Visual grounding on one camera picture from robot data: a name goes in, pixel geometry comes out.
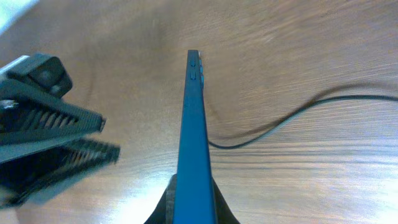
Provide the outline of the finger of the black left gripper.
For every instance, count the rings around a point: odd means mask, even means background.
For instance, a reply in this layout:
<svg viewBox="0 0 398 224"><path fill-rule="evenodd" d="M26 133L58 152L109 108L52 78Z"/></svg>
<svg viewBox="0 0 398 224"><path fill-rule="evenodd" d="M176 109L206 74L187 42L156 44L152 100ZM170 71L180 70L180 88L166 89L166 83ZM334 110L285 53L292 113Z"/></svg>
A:
<svg viewBox="0 0 398 224"><path fill-rule="evenodd" d="M1 164L1 205L45 204L99 169L117 163L118 145L79 139Z"/></svg>
<svg viewBox="0 0 398 224"><path fill-rule="evenodd" d="M1 146L61 141L102 131L101 114L68 104L16 80L1 82L1 99L20 104L18 112L4 118L11 127L1 133Z"/></svg>

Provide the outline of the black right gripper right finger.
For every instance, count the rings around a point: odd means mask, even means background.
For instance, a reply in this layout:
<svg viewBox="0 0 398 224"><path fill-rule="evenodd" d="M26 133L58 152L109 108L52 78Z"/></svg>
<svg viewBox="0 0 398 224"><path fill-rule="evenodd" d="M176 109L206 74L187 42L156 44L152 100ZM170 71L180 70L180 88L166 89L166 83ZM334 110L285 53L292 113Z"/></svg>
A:
<svg viewBox="0 0 398 224"><path fill-rule="evenodd" d="M233 215L232 211L230 210L215 180L213 180L213 189L215 195L215 208L218 224L239 224L238 219Z"/></svg>

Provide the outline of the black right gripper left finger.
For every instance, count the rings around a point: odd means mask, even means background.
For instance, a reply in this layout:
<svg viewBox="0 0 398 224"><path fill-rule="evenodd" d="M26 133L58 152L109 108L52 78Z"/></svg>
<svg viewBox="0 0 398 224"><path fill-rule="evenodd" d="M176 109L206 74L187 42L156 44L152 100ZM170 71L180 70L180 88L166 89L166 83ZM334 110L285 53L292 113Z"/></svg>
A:
<svg viewBox="0 0 398 224"><path fill-rule="evenodd" d="M151 213L145 224L172 224L175 204L175 190L177 175L174 174L164 190L157 206Z"/></svg>

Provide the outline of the blue Samsung smartphone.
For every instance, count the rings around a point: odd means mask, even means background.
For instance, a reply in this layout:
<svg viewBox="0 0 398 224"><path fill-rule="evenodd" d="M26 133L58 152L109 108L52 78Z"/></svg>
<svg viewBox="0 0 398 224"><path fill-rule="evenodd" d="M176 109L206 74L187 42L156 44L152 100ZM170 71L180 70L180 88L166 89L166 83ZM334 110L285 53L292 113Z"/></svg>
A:
<svg viewBox="0 0 398 224"><path fill-rule="evenodd" d="M173 222L218 222L198 50L187 54Z"/></svg>

